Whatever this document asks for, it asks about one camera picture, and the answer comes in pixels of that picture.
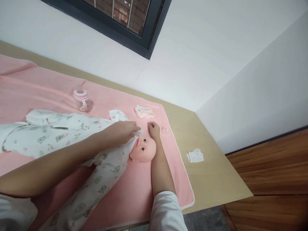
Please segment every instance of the white wall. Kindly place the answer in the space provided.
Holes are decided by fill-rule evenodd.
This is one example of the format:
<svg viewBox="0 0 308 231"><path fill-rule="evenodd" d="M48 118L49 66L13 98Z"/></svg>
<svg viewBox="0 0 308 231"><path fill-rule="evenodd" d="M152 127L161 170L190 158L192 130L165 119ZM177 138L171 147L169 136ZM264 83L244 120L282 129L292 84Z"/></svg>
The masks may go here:
<svg viewBox="0 0 308 231"><path fill-rule="evenodd" d="M304 0L172 0L147 61L40 0L0 0L0 40L195 111L306 10Z"/></svg>
<svg viewBox="0 0 308 231"><path fill-rule="evenodd" d="M196 113L224 153L308 125L308 11Z"/></svg>

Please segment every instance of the wooden table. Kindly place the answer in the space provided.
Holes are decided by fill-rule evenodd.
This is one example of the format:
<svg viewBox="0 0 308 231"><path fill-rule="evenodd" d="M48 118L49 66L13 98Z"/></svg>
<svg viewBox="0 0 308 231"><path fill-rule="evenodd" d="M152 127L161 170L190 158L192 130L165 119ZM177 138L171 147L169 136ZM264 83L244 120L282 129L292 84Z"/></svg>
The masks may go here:
<svg viewBox="0 0 308 231"><path fill-rule="evenodd" d="M252 193L234 170L226 156L222 153L211 137L211 134L207 133L207 135L205 135L207 130L193 111L2 41L0 41L0 54L13 58L27 59L33 61L38 66L77 78L86 79L109 88L162 104L179 146L195 195L195 204L183 210L183 214L252 196ZM204 161L190 163L186 157L187 151L193 151L196 148L199 148L204 154Z"/></svg>

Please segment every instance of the doll face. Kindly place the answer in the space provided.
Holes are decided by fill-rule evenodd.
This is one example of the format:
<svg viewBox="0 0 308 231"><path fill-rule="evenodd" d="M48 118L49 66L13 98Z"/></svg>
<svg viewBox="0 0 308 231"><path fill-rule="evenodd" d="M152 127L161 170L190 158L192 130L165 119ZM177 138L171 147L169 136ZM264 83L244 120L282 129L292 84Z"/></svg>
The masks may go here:
<svg viewBox="0 0 308 231"><path fill-rule="evenodd" d="M142 134L136 140L135 145L130 153L130 157L134 162L146 163L154 158L155 152L155 141L151 137Z"/></svg>

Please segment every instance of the pink towel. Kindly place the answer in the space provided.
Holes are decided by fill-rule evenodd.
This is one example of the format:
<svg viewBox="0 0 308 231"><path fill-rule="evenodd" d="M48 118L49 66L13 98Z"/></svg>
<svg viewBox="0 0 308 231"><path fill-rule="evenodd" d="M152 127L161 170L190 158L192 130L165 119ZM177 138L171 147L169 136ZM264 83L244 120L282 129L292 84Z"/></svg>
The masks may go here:
<svg viewBox="0 0 308 231"><path fill-rule="evenodd" d="M120 109L129 120L136 121L145 132L148 132L146 124L148 121L155 121L161 128L167 128L168 132L162 133L161 138L179 204L182 209L192 206L193 191L161 104L50 71L27 60L0 55L0 99L2 99L0 123L22 121L30 108L58 113L80 113L76 109L72 95L77 84L82 85L90 95L93 108L86 113L89 116L109 118L109 110ZM137 104L152 107L155 117L138 118L134 111ZM18 153L0 154L0 175L30 161L32 158ZM36 230L51 216L82 185L92 171L93 167L80 167L52 190L34 198L39 214L31 230ZM148 221L152 203L151 163L129 161L123 176L101 200L82 230L108 229Z"/></svg>

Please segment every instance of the bottle handle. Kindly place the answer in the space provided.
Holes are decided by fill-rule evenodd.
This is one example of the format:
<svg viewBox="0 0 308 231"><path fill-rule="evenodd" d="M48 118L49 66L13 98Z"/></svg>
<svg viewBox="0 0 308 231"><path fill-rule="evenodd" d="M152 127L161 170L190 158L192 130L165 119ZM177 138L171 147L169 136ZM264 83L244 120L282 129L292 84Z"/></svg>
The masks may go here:
<svg viewBox="0 0 308 231"><path fill-rule="evenodd" d="M87 106L85 100L82 101L82 105L83 105L83 109L84 109L83 111L88 111L88 106Z"/></svg>

